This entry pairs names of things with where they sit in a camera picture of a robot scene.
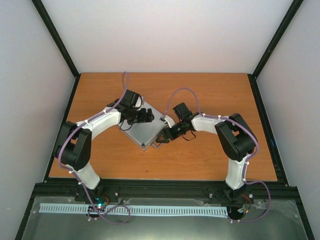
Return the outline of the aluminium poker case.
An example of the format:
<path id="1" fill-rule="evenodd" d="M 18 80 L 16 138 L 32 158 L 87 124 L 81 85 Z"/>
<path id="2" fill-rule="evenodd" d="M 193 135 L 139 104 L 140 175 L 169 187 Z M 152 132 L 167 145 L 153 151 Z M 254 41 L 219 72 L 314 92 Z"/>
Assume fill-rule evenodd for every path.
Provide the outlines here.
<path id="1" fill-rule="evenodd" d="M 142 151 L 146 151 L 154 143 L 160 131 L 166 127 L 166 123 L 161 120 L 162 113 L 146 101 L 142 104 L 141 109 L 151 109 L 154 120 L 146 123 L 134 123 L 132 126 L 125 120 L 123 123 L 119 123 L 118 127 Z"/>

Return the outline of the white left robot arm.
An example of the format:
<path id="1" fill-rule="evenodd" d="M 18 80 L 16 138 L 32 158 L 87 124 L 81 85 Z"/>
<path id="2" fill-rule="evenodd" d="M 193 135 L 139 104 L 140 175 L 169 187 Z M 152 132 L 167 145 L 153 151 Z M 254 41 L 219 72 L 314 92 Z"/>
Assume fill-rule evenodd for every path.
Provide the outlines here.
<path id="1" fill-rule="evenodd" d="M 99 201 L 103 198 L 104 188 L 99 185 L 101 178 L 90 163 L 93 139 L 123 122 L 132 126 L 151 123 L 154 119 L 152 109 L 142 107 L 140 97 L 137 104 L 120 100 L 112 102 L 90 118 L 65 122 L 54 147 L 54 157 L 60 168 L 74 175 L 78 184 L 87 189 L 86 195 L 92 201 Z"/>

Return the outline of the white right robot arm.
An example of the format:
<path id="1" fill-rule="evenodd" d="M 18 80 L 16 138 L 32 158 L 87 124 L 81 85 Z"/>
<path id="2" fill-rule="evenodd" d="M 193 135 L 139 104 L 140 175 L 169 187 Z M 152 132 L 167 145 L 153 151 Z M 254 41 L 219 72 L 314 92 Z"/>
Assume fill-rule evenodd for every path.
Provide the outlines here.
<path id="1" fill-rule="evenodd" d="M 155 142 L 168 144 L 187 132 L 207 132 L 218 136 L 222 149 L 228 157 L 228 170 L 225 183 L 229 190 L 238 191 L 246 184 L 249 160 L 255 156 L 260 146 L 256 136 L 242 116 L 234 113 L 230 116 L 214 116 L 205 113 L 185 113 L 179 115 L 174 123 L 168 116 L 161 120 L 167 127 L 159 132 Z"/>

